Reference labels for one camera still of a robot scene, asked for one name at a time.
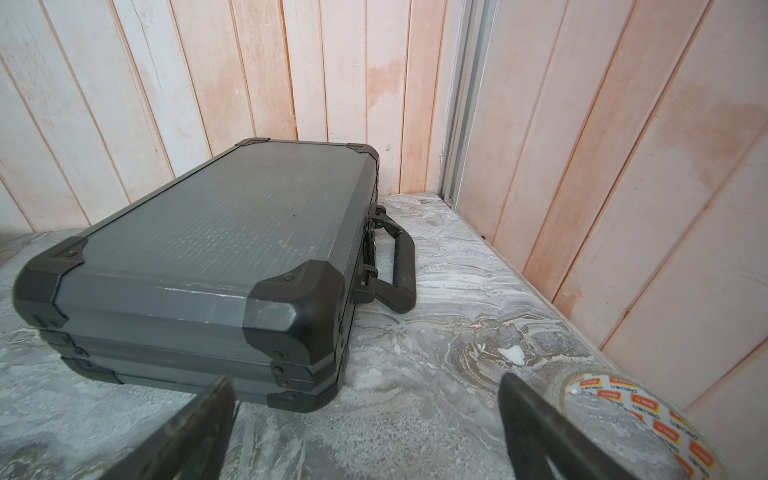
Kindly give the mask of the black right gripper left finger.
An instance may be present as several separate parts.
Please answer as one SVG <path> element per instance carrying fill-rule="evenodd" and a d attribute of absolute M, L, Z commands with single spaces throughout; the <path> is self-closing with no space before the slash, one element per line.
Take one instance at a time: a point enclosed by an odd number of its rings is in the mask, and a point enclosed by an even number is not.
<path fill-rule="evenodd" d="M 235 421 L 232 381 L 221 375 L 162 424 L 103 479 L 217 479 Z"/>

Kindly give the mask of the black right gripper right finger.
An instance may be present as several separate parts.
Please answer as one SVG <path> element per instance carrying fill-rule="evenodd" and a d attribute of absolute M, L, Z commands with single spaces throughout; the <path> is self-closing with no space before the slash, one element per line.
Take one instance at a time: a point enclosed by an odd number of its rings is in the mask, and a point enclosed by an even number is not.
<path fill-rule="evenodd" d="M 501 378 L 498 406 L 517 479 L 634 477 L 512 372 Z"/>

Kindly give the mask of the dark grey poker case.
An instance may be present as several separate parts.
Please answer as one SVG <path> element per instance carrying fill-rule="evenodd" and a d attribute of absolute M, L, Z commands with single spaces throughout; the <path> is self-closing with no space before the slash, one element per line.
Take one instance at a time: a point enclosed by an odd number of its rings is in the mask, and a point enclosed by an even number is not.
<path fill-rule="evenodd" d="M 248 138 L 29 260 L 20 317 L 75 373 L 317 411 L 355 309 L 417 301 L 415 246 L 370 145 Z"/>

